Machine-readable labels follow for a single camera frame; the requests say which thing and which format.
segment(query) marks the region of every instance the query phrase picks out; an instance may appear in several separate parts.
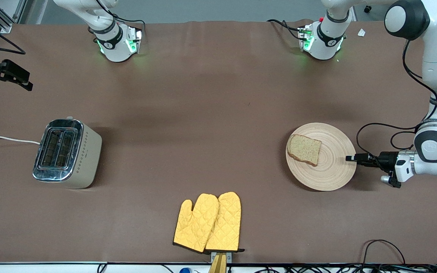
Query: wooden plate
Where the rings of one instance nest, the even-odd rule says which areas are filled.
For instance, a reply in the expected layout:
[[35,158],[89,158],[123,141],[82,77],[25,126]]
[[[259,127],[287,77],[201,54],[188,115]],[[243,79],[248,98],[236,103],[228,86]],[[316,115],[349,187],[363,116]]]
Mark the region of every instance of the wooden plate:
[[355,148],[349,138],[337,128],[325,123],[309,123],[293,132],[321,141],[318,166],[294,160],[286,148],[286,161],[294,177],[314,190],[336,190],[354,176],[357,163],[345,161],[354,155]]

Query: yellow oven mitt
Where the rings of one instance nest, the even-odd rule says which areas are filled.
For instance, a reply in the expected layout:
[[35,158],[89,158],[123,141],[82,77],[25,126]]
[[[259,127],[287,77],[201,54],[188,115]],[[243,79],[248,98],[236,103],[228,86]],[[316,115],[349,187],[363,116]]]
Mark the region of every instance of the yellow oven mitt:
[[214,252],[239,251],[241,229],[241,199],[235,192],[227,192],[218,198],[220,204],[217,220],[205,247]]
[[218,202],[215,195],[206,193],[198,197],[193,209],[191,200],[183,201],[173,244],[202,253],[217,219]]

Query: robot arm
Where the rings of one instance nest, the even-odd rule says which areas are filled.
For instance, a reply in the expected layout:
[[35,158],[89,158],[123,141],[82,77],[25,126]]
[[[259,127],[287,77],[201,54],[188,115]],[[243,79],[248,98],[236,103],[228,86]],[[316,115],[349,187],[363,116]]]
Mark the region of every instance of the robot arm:
[[388,173],[381,178],[383,182],[400,187],[399,182],[405,182],[415,174],[437,175],[437,0],[395,2],[385,16],[385,28],[391,35],[411,41],[423,38],[423,82],[432,89],[428,114],[416,131],[416,150],[382,152],[376,159],[356,154],[347,160],[365,166],[374,163],[373,166]]
[[300,48],[319,60],[328,60],[340,50],[345,30],[352,21],[350,8],[360,3],[368,5],[392,4],[395,0],[321,0],[327,8],[323,21],[316,21],[300,29]]
[[116,22],[102,6],[115,7],[118,0],[53,0],[56,5],[76,14],[90,26],[101,52],[113,62],[127,60],[138,53],[142,32],[124,23]]

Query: table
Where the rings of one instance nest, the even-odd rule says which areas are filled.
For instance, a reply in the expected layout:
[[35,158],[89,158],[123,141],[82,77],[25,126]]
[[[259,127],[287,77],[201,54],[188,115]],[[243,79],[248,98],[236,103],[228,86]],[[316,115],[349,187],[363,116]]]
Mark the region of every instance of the table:
[[[383,238],[408,263],[437,263],[437,177],[398,190],[359,166],[340,190],[314,192],[287,167],[298,126],[324,122],[354,140],[368,122],[408,127],[427,111],[429,92],[402,68],[404,40],[382,22],[354,22],[347,36],[318,61],[270,23],[155,24],[140,55],[111,63],[84,25],[14,26],[8,37],[28,53],[0,61],[35,86],[0,83],[0,135],[40,140],[48,122],[73,116],[103,146],[94,185],[68,190],[32,178],[36,145],[0,140],[0,261],[208,261],[172,245],[180,204],[235,191],[246,251],[234,262],[359,262],[365,242]],[[420,71],[423,45],[411,47]],[[391,151],[393,132],[370,128],[361,142]],[[369,261],[399,256],[375,245]]]

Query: power cord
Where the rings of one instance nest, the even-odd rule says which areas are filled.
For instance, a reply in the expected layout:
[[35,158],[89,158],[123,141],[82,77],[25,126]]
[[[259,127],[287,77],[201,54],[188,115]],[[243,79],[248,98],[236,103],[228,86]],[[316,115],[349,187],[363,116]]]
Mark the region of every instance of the power cord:
[[16,141],[16,142],[25,142],[25,143],[33,143],[36,145],[40,145],[40,142],[36,142],[36,141],[31,141],[31,140],[17,140],[15,138],[7,138],[5,136],[0,136],[1,140],[10,140],[10,141]]
[[286,23],[285,20],[283,20],[282,22],[279,22],[279,21],[276,20],[276,19],[270,19],[270,20],[267,20],[267,22],[278,23],[278,24],[280,24],[282,27],[286,28],[286,29],[289,31],[289,33],[291,33],[291,35],[292,35],[293,37],[295,37],[296,39],[298,39],[298,40],[300,40],[300,41],[307,41],[307,39],[305,39],[305,38],[300,38],[300,37],[296,36],[296,35],[293,33],[293,31],[298,31],[298,28],[303,27],[303,26],[299,26],[298,28],[292,28],[292,27],[288,26],[288,23]]
[[364,253],[364,260],[362,261],[362,266],[360,268],[360,271],[363,273],[364,271],[364,267],[365,267],[365,262],[367,259],[367,252],[369,252],[369,247],[371,246],[371,244],[375,243],[375,242],[384,242],[384,243],[388,243],[391,246],[393,246],[401,255],[402,257],[402,264],[405,265],[406,264],[406,259],[404,258],[404,254],[402,254],[401,250],[393,243],[387,241],[387,240],[383,240],[383,239],[378,239],[378,240],[371,240],[371,242],[369,244],[367,244],[366,248],[365,248],[365,253]]
[[107,268],[107,263],[99,264],[99,266],[97,266],[97,273],[103,273],[106,268]]
[[164,264],[162,264],[161,266],[163,266],[164,268],[168,269],[168,271],[170,271],[171,273],[174,273],[168,266],[165,266]]
[[266,267],[266,269],[262,269],[262,270],[254,272],[254,273],[280,273],[280,272],[275,270],[275,269]]
[[10,53],[15,53],[15,54],[21,54],[21,55],[26,54],[26,52],[21,47],[17,46],[15,43],[10,41],[8,38],[6,38],[3,35],[1,35],[1,33],[0,33],[0,38],[2,38],[6,42],[8,42],[10,45],[14,46],[15,48],[17,48],[19,50],[19,51],[16,51],[16,50],[11,50],[11,49],[0,48],[0,51],[10,52]]

